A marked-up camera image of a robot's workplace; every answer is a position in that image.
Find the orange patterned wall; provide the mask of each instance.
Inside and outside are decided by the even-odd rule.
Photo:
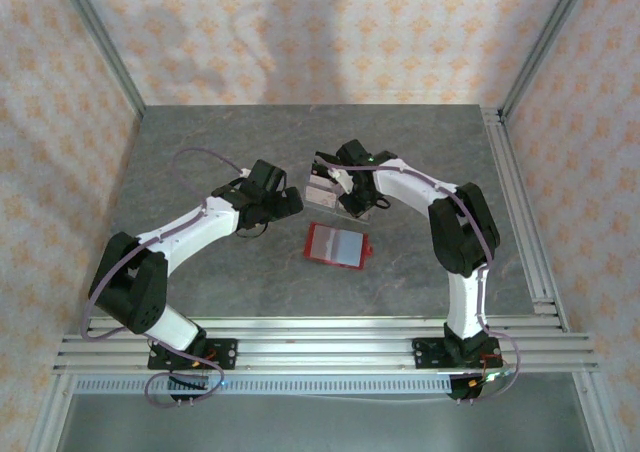
[[[499,106],[557,0],[92,0],[145,101]]]
[[[580,1],[509,132],[571,325],[596,333],[637,450],[640,0]]]
[[[134,113],[68,0],[0,1],[0,449],[24,450],[77,326]]]

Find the patterned wallpaper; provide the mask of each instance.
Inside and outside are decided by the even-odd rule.
[[[557,0],[92,0],[145,101],[498,106]]]
[[[509,132],[571,326],[596,333],[638,450],[640,0],[580,1]]]
[[[68,0],[0,1],[0,82],[0,449],[22,451],[135,116]]]

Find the gray stone surface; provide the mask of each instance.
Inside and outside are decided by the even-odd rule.
[[[203,106],[150,107],[122,187],[113,231],[155,229],[198,204],[172,178],[172,155],[213,148],[241,167],[256,159],[285,169],[304,186],[316,150],[334,153],[358,138],[371,152],[390,150],[447,182],[478,184],[502,237],[489,278],[488,314],[532,310],[522,264],[489,142],[477,106]],[[180,170],[208,195],[234,172],[205,154],[185,154]],[[369,234],[364,270],[302,257],[309,223]],[[190,316],[445,316],[448,282],[433,254],[427,220],[393,202],[360,224],[310,208],[272,223],[258,239],[226,237],[180,266],[169,302]]]

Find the robotic arm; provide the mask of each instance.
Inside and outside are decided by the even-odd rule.
[[[280,190],[283,181],[286,184],[282,169],[258,160],[248,177],[214,190],[202,206],[173,222],[137,237],[124,232],[114,235],[107,244],[89,295],[127,253],[171,231],[170,236],[149,245],[121,268],[96,305],[134,334],[146,334],[176,350],[204,357],[210,339],[203,329],[166,303],[167,279],[180,264],[210,243],[237,230],[258,224],[266,226],[302,211],[298,190],[295,187]],[[177,370],[193,366],[157,343],[151,348],[154,352],[151,357],[159,359],[150,358],[150,368]]]
[[[480,188],[472,183],[456,186],[441,182],[390,152],[371,155],[357,140],[344,144],[336,155],[317,152],[312,173],[340,184],[344,193],[339,201],[354,217],[374,206],[388,208],[385,196],[389,196],[428,218],[436,257],[449,277],[446,352],[456,365],[468,366],[481,351],[488,350],[491,339],[482,326],[486,323],[483,297],[478,306],[478,280],[487,257],[471,224],[450,197],[455,194],[471,212],[493,256],[500,235]]]

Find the table surface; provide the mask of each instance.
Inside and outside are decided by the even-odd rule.
[[[489,274],[490,315],[529,314],[532,304],[480,108],[471,105],[162,106],[140,127],[112,224],[131,235],[193,209],[198,198],[172,176],[173,154],[215,149],[241,167],[264,159],[303,190],[316,150],[335,153],[357,138],[372,153],[389,150],[446,182],[483,190],[501,235]],[[185,154],[179,168],[202,196],[235,178],[205,154]],[[302,256],[309,224],[369,234],[363,270]],[[446,316],[448,280],[431,245],[429,224],[392,200],[367,224],[306,208],[270,224],[256,239],[225,237],[191,257],[169,280],[168,302],[193,316]]]

